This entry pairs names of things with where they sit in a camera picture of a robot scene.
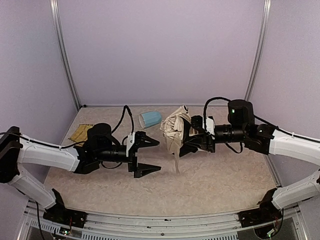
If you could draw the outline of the beige folding umbrella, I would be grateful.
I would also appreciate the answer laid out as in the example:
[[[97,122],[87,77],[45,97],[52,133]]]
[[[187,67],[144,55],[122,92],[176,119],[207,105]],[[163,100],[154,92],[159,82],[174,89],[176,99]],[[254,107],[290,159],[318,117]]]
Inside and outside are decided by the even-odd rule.
[[[179,154],[180,148],[183,146],[184,127],[191,123],[191,117],[189,115],[189,109],[182,105],[176,109],[171,115],[169,115],[160,124],[160,130],[164,137],[166,149],[169,154],[174,154],[175,171],[177,174],[179,170]]]

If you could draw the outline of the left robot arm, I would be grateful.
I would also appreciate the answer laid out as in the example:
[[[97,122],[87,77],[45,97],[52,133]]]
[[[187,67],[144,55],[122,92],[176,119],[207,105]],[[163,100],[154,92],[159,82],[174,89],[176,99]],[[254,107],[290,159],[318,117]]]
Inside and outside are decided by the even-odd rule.
[[[127,143],[121,144],[107,123],[95,124],[87,131],[87,139],[69,146],[51,145],[36,141],[20,133],[17,126],[1,133],[0,182],[16,188],[45,209],[48,217],[63,218],[71,210],[65,207],[60,193],[46,188],[25,168],[36,164],[86,175],[100,168],[102,162],[127,164],[134,178],[141,178],[161,170],[160,166],[139,163],[136,153],[140,148],[155,147],[159,141],[144,131],[132,132]]]

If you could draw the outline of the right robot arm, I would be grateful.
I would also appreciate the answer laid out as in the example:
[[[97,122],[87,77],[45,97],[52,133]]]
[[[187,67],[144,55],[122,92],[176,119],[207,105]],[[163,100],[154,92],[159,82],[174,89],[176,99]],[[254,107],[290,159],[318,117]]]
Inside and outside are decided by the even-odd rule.
[[[253,104],[243,99],[227,100],[228,124],[217,125],[214,118],[207,116],[207,108],[214,98],[203,108],[203,115],[195,115],[183,121],[182,146],[179,156],[183,157],[198,150],[214,153],[216,144],[239,143],[263,155],[279,155],[302,160],[314,165],[320,164],[320,141],[315,138],[288,132],[254,114]],[[260,210],[277,212],[285,207],[320,194],[320,172],[285,187],[269,190],[259,203]]]

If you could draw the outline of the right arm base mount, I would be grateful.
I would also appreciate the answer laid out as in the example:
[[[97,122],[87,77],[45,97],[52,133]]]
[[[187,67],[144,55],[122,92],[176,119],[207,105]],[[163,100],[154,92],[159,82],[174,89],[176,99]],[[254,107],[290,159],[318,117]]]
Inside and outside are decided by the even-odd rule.
[[[276,219],[281,219],[283,216],[282,210],[275,207],[259,207],[244,210],[240,211],[237,215],[242,228],[269,223]]]

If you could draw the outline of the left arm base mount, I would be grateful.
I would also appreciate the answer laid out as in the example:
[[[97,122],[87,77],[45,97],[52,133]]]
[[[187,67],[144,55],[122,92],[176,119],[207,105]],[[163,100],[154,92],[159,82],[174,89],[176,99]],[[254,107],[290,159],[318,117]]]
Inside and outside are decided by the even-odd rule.
[[[84,211],[53,206],[45,210],[43,218],[54,223],[68,225],[69,227],[84,228],[87,215]]]

